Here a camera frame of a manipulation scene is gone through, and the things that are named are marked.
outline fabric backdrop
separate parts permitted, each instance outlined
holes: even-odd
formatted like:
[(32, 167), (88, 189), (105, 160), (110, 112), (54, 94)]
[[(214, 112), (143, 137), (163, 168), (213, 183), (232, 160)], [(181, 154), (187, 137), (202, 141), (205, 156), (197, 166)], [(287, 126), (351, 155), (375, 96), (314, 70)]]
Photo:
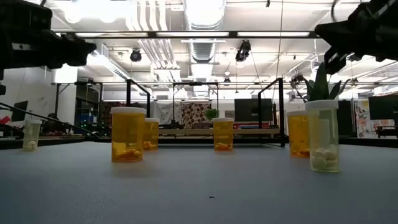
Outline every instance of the fabric backdrop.
[(192, 129), (194, 124), (209, 123), (206, 110), (211, 109), (210, 103), (182, 103), (182, 121), (185, 129)]

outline camera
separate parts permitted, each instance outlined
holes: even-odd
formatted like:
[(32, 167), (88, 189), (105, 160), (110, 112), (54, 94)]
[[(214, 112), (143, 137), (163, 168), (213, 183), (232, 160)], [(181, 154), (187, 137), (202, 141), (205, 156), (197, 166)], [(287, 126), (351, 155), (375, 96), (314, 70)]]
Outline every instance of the camera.
[(142, 59), (141, 53), (140, 53), (140, 49), (133, 49), (132, 53), (130, 55), (130, 60), (132, 62), (140, 62)]
[(236, 53), (235, 60), (237, 62), (244, 62), (249, 56), (251, 51), (251, 45), (249, 40), (243, 40), (238, 52)]

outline floral curtain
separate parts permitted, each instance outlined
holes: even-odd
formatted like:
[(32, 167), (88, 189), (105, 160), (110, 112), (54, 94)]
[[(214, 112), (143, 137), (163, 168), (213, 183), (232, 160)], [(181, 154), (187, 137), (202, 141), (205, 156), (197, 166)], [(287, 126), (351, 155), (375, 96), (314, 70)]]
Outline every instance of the floral curtain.
[(378, 126), (393, 126), (394, 120), (371, 120), (368, 100), (354, 101), (356, 131), (358, 138), (378, 138), (376, 129)]
[(209, 123), (206, 110), (211, 109), (210, 103), (181, 103), (182, 121), (185, 129), (192, 129), (194, 124)]

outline ceiling light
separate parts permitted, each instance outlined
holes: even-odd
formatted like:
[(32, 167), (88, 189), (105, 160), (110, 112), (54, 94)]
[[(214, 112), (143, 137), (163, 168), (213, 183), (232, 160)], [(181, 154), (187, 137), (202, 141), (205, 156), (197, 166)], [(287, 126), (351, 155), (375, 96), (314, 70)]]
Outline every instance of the ceiling light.
[(309, 32), (238, 32), (238, 37), (307, 37)]
[(71, 6), (70, 9), (65, 11), (65, 20), (70, 24), (76, 24), (81, 21), (81, 13), (79, 8)]
[(103, 39), (103, 38), (128, 38), (128, 37), (147, 37), (147, 32), (76, 32), (77, 36), (86, 39)]
[(198, 43), (198, 44), (216, 44), (216, 43), (225, 43), (225, 40), (181, 40), (181, 43), (183, 44), (194, 44), (194, 43)]
[(202, 32), (202, 31), (188, 31), (188, 32), (156, 32), (158, 37), (227, 37), (229, 32)]

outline metal pole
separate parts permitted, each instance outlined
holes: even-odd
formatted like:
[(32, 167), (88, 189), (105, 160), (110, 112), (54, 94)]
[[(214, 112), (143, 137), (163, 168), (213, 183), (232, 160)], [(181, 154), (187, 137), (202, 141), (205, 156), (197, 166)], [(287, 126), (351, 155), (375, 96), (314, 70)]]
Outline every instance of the metal pole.
[(173, 83), (173, 121), (172, 121), (172, 123), (174, 124), (174, 87), (175, 87), (175, 85), (174, 85), (174, 83)]
[(220, 117), (220, 111), (218, 110), (218, 83), (216, 84), (217, 86), (217, 118)]
[(55, 95), (55, 116), (58, 117), (58, 101), (60, 98), (60, 86), (61, 84), (57, 84), (57, 94)]
[(147, 94), (147, 118), (150, 118), (150, 94)]
[(98, 124), (101, 124), (101, 105), (102, 105), (102, 97), (103, 97), (104, 85), (102, 83), (99, 84), (99, 100), (98, 100)]
[(258, 105), (258, 119), (259, 119), (259, 129), (262, 129), (262, 116), (261, 116), (261, 92), (259, 92), (257, 97), (257, 105)]
[(285, 147), (284, 81), (279, 78), (279, 131), (280, 146)]
[(147, 94), (147, 118), (150, 118), (150, 93), (140, 84), (136, 83), (134, 80), (130, 80), (130, 82)]
[(278, 124), (278, 118), (276, 116), (276, 103), (274, 103), (272, 105), (272, 112), (273, 112), (272, 115), (274, 117), (274, 125), (277, 125)]
[(126, 80), (127, 90), (126, 90), (126, 106), (131, 106), (131, 81)]

